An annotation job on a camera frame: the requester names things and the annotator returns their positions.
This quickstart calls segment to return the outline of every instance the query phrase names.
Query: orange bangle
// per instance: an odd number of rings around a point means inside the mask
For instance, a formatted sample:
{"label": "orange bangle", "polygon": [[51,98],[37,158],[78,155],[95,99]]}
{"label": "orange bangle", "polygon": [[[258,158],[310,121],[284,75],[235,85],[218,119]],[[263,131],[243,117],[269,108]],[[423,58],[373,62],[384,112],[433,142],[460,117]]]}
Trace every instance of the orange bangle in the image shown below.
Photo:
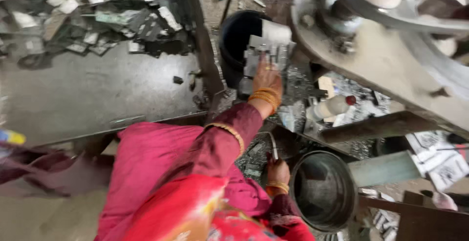
{"label": "orange bangle", "polygon": [[272,106],[272,112],[270,113],[271,115],[274,114],[277,111],[277,99],[269,93],[254,93],[249,96],[248,101],[251,101],[253,99],[261,99],[266,102],[268,102]]}
{"label": "orange bangle", "polygon": [[266,185],[266,188],[269,188],[269,187],[282,189],[285,191],[286,194],[288,194],[288,192],[290,191],[290,187],[287,184],[283,182],[279,182],[279,181],[270,181]]}
{"label": "orange bangle", "polygon": [[259,90],[257,90],[256,92],[261,92],[261,91],[265,91],[265,92],[273,94],[277,98],[278,105],[280,105],[282,103],[282,96],[280,95],[279,92],[275,91],[274,89],[272,89],[272,88],[259,88]]}

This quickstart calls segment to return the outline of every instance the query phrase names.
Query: dusty floor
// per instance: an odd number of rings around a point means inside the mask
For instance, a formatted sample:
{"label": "dusty floor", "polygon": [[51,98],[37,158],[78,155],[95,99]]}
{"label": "dusty floor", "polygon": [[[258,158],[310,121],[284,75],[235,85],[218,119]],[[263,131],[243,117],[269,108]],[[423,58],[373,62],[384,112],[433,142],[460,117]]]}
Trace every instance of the dusty floor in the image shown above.
{"label": "dusty floor", "polygon": [[[226,0],[201,0],[208,28],[218,25]],[[243,9],[262,11],[252,0],[232,0],[229,13]],[[378,187],[400,200],[404,190],[431,189],[423,179]],[[469,193],[469,179],[458,182],[454,192]],[[106,200],[106,190],[67,199],[0,197],[0,240],[5,241],[91,241],[97,230],[97,217]]]}

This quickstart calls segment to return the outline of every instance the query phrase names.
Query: white bottle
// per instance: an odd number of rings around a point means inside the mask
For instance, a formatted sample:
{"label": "white bottle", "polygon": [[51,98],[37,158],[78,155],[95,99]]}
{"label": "white bottle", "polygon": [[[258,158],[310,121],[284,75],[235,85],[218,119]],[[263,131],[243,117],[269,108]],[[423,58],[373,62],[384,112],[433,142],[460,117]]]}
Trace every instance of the white bottle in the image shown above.
{"label": "white bottle", "polygon": [[314,122],[347,112],[356,103],[355,96],[336,95],[306,109],[306,118]]}

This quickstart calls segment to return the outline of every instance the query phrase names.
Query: black bucket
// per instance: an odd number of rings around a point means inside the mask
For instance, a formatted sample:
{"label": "black bucket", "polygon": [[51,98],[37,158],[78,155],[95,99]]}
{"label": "black bucket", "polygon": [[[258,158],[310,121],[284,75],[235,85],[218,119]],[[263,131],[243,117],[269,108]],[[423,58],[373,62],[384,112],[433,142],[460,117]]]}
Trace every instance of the black bucket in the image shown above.
{"label": "black bucket", "polygon": [[343,229],[353,218],[358,200],[347,164],[322,150],[304,154],[296,162],[289,194],[306,224],[321,232]]}
{"label": "black bucket", "polygon": [[261,12],[241,10],[228,17],[221,26],[220,66],[230,88],[238,88],[245,65],[244,51],[251,35],[262,36],[262,20],[272,21]]}

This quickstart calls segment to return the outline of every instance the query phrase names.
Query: sleeve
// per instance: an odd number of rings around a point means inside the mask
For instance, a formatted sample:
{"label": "sleeve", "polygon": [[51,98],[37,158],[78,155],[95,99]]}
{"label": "sleeve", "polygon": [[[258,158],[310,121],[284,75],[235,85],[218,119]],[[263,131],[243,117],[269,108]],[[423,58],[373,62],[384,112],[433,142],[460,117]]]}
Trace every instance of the sleeve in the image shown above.
{"label": "sleeve", "polygon": [[249,146],[263,123],[259,111],[250,104],[238,104],[208,124],[187,152],[155,185],[158,189],[173,179],[190,174],[225,177],[229,167]]}
{"label": "sleeve", "polygon": [[263,216],[268,220],[274,234],[287,241],[314,241],[313,234],[303,222],[300,212],[290,196],[277,195]]}

